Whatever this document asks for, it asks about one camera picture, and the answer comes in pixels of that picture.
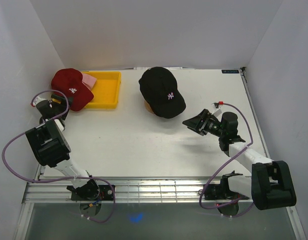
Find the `red LA cap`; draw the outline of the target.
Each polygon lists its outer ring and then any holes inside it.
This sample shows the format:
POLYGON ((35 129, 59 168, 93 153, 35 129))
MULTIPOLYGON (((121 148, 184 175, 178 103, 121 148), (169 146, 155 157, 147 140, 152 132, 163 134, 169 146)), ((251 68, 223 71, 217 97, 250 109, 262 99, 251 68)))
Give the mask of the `red LA cap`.
POLYGON ((74 68, 57 71, 51 87, 61 91, 67 98, 72 98, 70 109, 75 112, 82 110, 94 98, 91 90, 83 83, 83 74, 74 68))

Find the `pink cap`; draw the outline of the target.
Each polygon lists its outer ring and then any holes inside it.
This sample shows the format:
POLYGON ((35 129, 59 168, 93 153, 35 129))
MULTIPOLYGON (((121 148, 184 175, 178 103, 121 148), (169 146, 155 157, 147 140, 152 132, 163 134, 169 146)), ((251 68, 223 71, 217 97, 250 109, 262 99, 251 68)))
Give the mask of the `pink cap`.
POLYGON ((82 83, 91 91, 97 79, 89 74, 82 73, 82 83))

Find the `black NY cap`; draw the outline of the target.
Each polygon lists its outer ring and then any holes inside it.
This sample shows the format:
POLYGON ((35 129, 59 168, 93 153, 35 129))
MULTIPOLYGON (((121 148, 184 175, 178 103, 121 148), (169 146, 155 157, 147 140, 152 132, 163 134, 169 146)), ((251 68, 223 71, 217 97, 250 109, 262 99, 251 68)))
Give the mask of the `black NY cap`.
POLYGON ((142 74, 138 83, 145 102, 158 117, 172 119, 185 111, 185 100, 170 70, 152 67, 142 74))

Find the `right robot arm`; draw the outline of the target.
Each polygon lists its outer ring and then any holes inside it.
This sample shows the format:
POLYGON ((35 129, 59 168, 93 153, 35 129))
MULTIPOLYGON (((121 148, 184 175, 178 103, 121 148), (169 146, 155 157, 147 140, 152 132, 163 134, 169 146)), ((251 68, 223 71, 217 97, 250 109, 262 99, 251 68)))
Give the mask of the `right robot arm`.
POLYGON ((286 162, 271 160, 246 144, 238 135, 238 116, 225 112, 221 120, 204 109, 199 115, 183 121, 183 125, 201 136, 218 137, 220 149, 232 160, 238 161, 250 176, 232 171, 224 174, 219 184, 203 187, 205 200, 251 199, 259 210, 292 207, 296 204, 289 166, 286 162))

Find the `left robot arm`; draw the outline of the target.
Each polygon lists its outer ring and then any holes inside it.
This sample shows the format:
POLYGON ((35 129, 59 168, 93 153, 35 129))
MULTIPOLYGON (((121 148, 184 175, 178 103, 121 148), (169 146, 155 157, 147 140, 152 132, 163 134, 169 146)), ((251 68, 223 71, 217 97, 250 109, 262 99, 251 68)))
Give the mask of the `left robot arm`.
POLYGON ((69 177, 72 183, 67 189, 84 200, 94 200, 99 197, 100 188, 86 170, 70 159, 71 148, 63 131, 64 120, 73 102, 73 98, 52 94, 52 99, 37 96, 32 101, 39 113, 40 125, 25 132, 29 145, 38 163, 48 166, 69 177))

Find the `yellow plastic tray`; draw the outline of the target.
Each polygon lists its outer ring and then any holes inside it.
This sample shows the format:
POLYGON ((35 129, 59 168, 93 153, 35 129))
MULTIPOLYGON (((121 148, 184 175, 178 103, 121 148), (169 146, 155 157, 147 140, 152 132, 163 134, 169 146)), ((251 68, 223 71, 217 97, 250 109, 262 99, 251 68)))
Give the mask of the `yellow plastic tray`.
POLYGON ((84 71, 96 78, 91 92, 94 98, 85 106, 86 109, 112 110, 118 105, 121 73, 119 71, 84 71))

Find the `wooden hat stand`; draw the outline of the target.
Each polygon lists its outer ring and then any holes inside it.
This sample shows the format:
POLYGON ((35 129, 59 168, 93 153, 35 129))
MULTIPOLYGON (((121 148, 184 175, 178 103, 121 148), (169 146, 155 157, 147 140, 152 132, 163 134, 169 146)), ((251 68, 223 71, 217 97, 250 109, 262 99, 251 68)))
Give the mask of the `wooden hat stand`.
POLYGON ((148 104, 147 101, 144 101, 144 106, 145 106, 145 109, 146 109, 148 112, 154 114, 152 108, 150 107, 150 105, 148 104))

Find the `aluminium rail frame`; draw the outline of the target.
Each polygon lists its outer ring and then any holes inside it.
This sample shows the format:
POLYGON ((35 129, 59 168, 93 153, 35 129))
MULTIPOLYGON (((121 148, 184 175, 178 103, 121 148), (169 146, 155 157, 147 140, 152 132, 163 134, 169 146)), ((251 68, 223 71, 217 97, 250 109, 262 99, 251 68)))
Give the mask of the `aluminium rail frame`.
POLYGON ((201 137, 182 121, 224 101, 224 111, 240 109, 239 132, 267 155, 243 69, 173 68, 186 99, 184 114, 156 118, 142 103, 138 80, 145 71, 121 71, 118 107, 85 110, 67 119, 65 136, 72 157, 116 187, 116 211, 106 224, 81 216, 67 183, 27 186, 18 240, 303 240, 294 207, 259 211, 251 200, 237 206, 244 214, 227 218, 199 206, 199 191, 227 161, 213 136, 201 137))

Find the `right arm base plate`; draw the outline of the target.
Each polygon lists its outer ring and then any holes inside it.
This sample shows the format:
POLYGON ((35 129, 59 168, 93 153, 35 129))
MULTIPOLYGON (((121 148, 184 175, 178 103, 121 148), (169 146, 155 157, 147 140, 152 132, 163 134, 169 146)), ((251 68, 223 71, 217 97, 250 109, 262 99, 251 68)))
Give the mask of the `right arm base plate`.
POLYGON ((210 184, 203 195, 205 200, 234 200, 237 198, 241 198, 243 200, 249 199, 249 197, 233 192, 228 187, 222 186, 221 184, 210 184))

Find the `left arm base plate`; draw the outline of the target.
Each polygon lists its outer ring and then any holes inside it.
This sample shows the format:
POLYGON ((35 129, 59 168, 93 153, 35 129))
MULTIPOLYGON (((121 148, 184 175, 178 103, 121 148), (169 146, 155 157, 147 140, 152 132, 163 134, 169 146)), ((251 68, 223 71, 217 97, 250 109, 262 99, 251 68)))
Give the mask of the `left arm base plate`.
MULTIPOLYGON (((99 199, 101 201, 112 201, 114 199, 113 197, 113 191, 108 185, 98 185, 100 194, 99 199)), ((96 199, 88 199, 78 196, 76 193, 71 193, 70 200, 72 201, 96 201, 96 199)))

